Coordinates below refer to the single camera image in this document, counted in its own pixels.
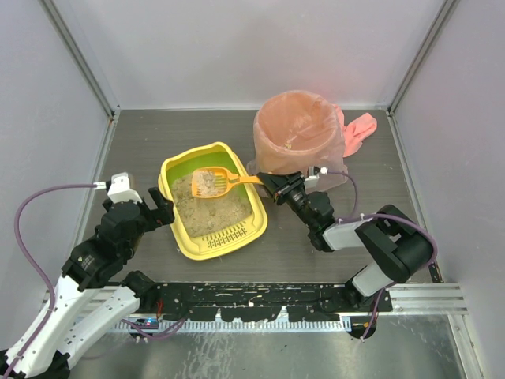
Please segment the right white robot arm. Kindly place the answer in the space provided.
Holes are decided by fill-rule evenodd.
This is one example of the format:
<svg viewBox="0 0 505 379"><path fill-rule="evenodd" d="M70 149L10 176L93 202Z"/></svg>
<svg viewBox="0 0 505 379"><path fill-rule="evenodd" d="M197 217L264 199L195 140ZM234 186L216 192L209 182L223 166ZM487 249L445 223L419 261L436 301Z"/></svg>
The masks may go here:
<svg viewBox="0 0 505 379"><path fill-rule="evenodd" d="M356 308L369 303L383 289L405 283L435 260L434 239L394 205L385 205L368 215L358 213L354 205L350 216L334 216L327 193L307 192L309 186L328 174L354 181L343 171L315 166L307 174L260 172L257 178L277 205L288 205L308 228L309 240L316 250L328 253L354 247L367 250L372 263L350 278L343 290L350 306Z"/></svg>

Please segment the yellow green litter box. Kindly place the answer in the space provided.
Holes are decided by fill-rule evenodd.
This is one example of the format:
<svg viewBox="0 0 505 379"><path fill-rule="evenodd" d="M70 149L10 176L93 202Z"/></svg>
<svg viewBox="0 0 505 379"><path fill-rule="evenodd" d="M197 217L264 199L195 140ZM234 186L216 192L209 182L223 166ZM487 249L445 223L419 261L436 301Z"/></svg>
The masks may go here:
<svg viewBox="0 0 505 379"><path fill-rule="evenodd" d="M193 172L225 167L245 175L244 165L222 142L191 148L163 162L158 186L174 203L171 224L178 248L187 258L204 261L234 252L258 239L267 229L267 213L252 184L237 186L224 197L200 199L191 194Z"/></svg>

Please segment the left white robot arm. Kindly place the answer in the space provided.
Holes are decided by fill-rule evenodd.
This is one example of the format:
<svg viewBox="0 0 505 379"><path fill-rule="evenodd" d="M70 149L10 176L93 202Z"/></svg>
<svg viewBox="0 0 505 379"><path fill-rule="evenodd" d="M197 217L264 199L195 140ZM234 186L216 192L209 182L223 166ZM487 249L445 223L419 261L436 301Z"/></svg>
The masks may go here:
<svg viewBox="0 0 505 379"><path fill-rule="evenodd" d="M174 204L161 191L149 189L156 207L151 209L130 186L118 180L97 182L89 189L106 190L106 212L92 237L75 246L56 284L28 252L21 237L21 215L27 205L58 186L40 190L26 198L14 216L14 233L27 261L47 285L50 299L24 335L1 353L4 378L67 378L89 347L112 325L149 303L155 282L140 271L130 272L110 299L86 318L84 307L133 257L148 232L174 222Z"/></svg>

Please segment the bin with pink bag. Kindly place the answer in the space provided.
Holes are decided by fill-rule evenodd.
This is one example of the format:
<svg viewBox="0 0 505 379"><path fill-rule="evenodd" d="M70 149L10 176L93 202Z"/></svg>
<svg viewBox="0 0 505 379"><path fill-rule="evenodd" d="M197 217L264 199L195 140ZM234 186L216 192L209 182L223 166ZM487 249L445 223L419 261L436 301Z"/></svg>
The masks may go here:
<svg viewBox="0 0 505 379"><path fill-rule="evenodd" d="M310 167L326 167L330 173L309 192L348 181L341 122L322 96L301 90L274 96L257 111L252 131L255 156L246 165L249 174L307 174Z"/></svg>

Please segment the orange litter scoop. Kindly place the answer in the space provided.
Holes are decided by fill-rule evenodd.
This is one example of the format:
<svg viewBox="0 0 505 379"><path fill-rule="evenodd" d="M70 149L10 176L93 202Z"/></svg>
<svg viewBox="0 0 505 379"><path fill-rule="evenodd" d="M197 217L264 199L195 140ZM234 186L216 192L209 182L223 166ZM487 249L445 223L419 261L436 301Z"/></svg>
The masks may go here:
<svg viewBox="0 0 505 379"><path fill-rule="evenodd" d="M256 176L232 173L225 167L202 167L192 175L191 193L196 198L213 199L227 195L234 187L244 184L262 185Z"/></svg>

